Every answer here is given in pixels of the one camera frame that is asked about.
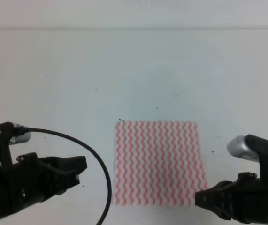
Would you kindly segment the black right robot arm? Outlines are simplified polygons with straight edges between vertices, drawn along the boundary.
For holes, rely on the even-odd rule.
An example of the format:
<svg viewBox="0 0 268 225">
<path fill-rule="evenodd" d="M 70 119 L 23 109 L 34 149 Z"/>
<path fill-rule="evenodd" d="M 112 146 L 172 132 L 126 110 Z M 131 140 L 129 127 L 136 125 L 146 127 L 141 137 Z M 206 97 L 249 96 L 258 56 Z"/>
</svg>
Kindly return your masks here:
<svg viewBox="0 0 268 225">
<path fill-rule="evenodd" d="M 242 172 L 236 181 L 221 181 L 195 193 L 195 205 L 223 220 L 268 224 L 268 178 Z"/>
</svg>

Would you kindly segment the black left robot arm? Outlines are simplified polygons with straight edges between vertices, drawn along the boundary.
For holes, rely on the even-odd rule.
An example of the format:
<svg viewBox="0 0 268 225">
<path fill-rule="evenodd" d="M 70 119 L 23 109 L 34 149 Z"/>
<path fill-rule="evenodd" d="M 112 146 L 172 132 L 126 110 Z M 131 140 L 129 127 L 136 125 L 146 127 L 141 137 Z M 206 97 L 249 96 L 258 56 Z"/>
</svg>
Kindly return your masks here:
<svg viewBox="0 0 268 225">
<path fill-rule="evenodd" d="M 0 169 L 0 219 L 63 194 L 80 183 L 79 175 L 87 169 L 85 156 L 20 157 L 20 162 Z"/>
</svg>

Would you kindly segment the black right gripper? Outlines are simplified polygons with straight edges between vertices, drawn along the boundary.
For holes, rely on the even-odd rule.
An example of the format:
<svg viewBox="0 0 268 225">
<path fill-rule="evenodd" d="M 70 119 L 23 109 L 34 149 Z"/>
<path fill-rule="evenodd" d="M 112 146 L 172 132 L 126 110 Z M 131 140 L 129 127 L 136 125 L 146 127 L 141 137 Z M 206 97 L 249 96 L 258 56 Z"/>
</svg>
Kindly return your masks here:
<svg viewBox="0 0 268 225">
<path fill-rule="evenodd" d="M 227 186 L 227 207 L 222 207 L 222 189 Z M 268 179 L 244 174 L 236 181 L 221 181 L 214 187 L 197 191 L 195 205 L 223 220 L 268 222 Z"/>
</svg>

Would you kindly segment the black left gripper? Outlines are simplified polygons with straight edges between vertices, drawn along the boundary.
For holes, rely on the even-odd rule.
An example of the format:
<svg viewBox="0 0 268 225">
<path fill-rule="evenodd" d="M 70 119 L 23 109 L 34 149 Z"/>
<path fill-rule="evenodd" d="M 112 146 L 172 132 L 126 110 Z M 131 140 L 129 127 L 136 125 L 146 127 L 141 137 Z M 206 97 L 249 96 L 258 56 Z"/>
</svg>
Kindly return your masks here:
<svg viewBox="0 0 268 225">
<path fill-rule="evenodd" d="M 78 174 L 87 169 L 85 156 L 39 158 L 36 153 L 28 153 L 18 158 L 18 162 L 3 173 L 8 211 L 21 211 L 54 195 L 62 195 L 80 183 Z M 77 174 L 59 176 L 59 169 Z"/>
</svg>

